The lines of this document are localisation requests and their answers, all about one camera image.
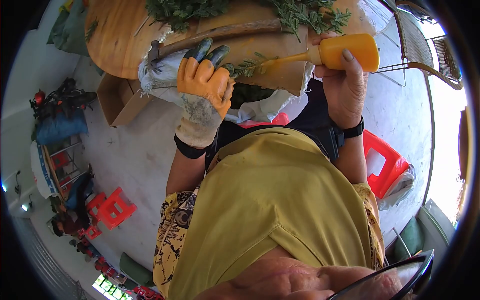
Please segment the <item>leafy branch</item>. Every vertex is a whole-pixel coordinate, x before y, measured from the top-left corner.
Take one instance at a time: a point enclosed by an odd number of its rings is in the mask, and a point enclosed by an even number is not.
[[[330,20],[331,26],[328,30],[343,34],[342,27],[348,25],[348,20],[352,16],[352,13],[348,9],[343,13],[337,8],[336,11],[332,10],[331,12],[327,12],[327,14],[332,17]]]
[[[93,37],[93,33],[95,33],[95,30],[98,26],[98,20],[95,18],[95,21],[93,21],[90,26],[88,27],[87,33],[85,34],[85,43],[90,42],[90,39]]]
[[[275,56],[272,59],[268,59],[265,55],[259,52],[255,52],[255,56],[259,59],[244,59],[238,67],[235,67],[232,78],[237,78],[242,75],[245,77],[252,77],[256,70],[260,70],[260,74],[263,75],[267,72],[267,67],[262,66],[262,63],[267,60],[277,60],[280,58],[279,56]]]
[[[343,33],[351,13],[334,10],[336,0],[261,0],[275,9],[284,27],[300,42],[300,25],[311,27],[317,34],[328,30]],[[228,11],[230,0],[146,0],[148,15],[154,23],[169,23],[175,32],[187,32],[189,20],[215,17]]]

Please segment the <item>orange rubber glove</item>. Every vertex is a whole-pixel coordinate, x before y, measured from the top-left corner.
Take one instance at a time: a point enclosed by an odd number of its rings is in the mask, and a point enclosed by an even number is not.
[[[177,87],[183,99],[183,113],[177,137],[189,146],[202,148],[212,144],[231,106],[233,65],[218,68],[230,48],[220,46],[207,55],[212,39],[204,39],[185,54],[178,71]]]

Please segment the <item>hammer head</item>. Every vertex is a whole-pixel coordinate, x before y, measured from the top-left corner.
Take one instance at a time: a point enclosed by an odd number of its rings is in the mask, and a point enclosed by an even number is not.
[[[148,65],[152,69],[156,69],[156,63],[158,62],[159,49],[160,49],[160,42],[152,41],[152,49],[148,51]]]

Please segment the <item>black wristband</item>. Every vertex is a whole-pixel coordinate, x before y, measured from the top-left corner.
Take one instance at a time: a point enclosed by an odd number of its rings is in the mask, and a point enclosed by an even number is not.
[[[353,137],[361,136],[363,134],[363,130],[365,129],[365,124],[363,124],[363,116],[361,117],[360,124],[356,127],[349,128],[342,130],[344,138],[351,139]]]
[[[177,149],[186,157],[190,159],[197,159],[201,157],[207,151],[207,148],[204,149],[197,149],[192,146],[188,146],[184,142],[182,142],[177,135],[173,137],[173,140],[177,144]]]

